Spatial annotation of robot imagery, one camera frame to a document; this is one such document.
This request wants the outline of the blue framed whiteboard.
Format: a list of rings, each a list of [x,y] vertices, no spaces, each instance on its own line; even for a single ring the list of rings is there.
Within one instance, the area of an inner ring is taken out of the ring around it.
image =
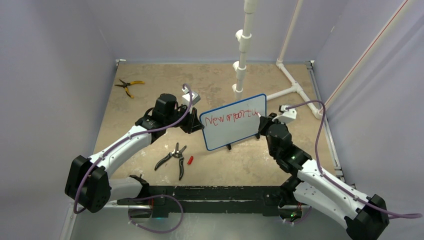
[[[256,113],[267,113],[267,96],[263,93],[201,113],[206,149],[213,151],[256,135],[260,124]]]

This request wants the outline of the red marker cap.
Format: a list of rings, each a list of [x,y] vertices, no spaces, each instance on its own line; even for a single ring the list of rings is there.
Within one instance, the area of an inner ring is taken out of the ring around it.
[[[191,156],[191,157],[189,158],[189,160],[188,160],[187,164],[188,164],[188,165],[191,165],[191,164],[192,164],[192,162],[193,162],[193,160],[194,160],[194,157],[193,157],[193,156]]]

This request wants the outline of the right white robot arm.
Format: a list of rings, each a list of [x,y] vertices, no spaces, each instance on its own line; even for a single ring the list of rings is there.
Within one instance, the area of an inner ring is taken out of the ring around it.
[[[269,155],[290,178],[281,186],[281,203],[295,201],[327,215],[352,240],[378,239],[390,220],[386,201],[369,196],[338,179],[319,166],[317,160],[297,147],[286,124],[275,113],[260,116],[258,133],[265,136]]]

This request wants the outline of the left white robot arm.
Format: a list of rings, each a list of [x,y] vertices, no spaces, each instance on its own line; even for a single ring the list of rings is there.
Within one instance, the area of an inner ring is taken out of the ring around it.
[[[110,181],[112,174],[134,154],[153,144],[168,128],[180,128],[191,134],[203,129],[197,110],[197,92],[182,96],[182,104],[169,93],[162,93],[154,107],[149,108],[121,138],[90,157],[77,156],[72,162],[64,192],[74,200],[73,211],[96,213],[107,202],[130,198],[138,205],[146,203],[149,191],[139,177]]]

